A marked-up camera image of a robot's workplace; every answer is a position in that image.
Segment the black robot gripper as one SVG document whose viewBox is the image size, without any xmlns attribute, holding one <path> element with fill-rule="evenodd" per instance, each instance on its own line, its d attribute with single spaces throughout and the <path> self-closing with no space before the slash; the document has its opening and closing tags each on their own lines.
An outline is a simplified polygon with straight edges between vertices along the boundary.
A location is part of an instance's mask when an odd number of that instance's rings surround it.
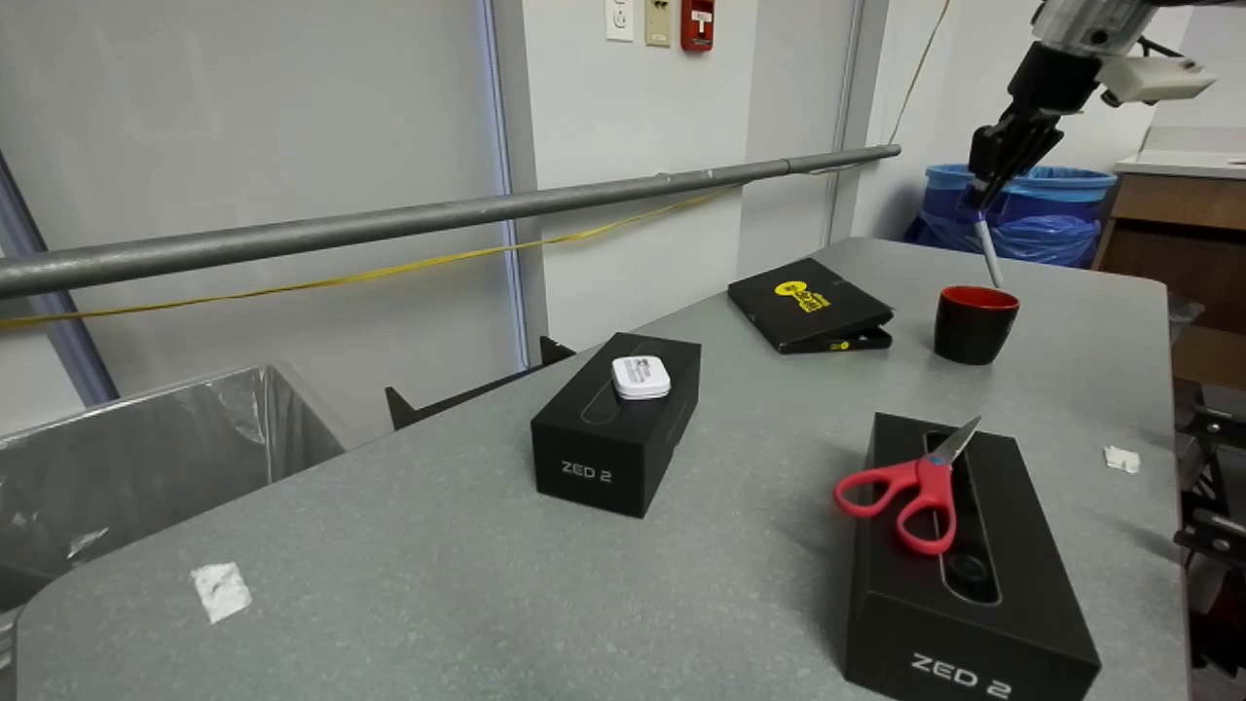
<svg viewBox="0 0 1246 701">
<path fill-rule="evenodd" d="M 1084 106 L 1099 69 L 1088 56 L 1029 47 L 1007 84 L 1007 108 L 970 142 L 970 173 L 974 182 L 984 182 L 984 206 L 1064 142 L 1058 121 Z"/>
</svg>

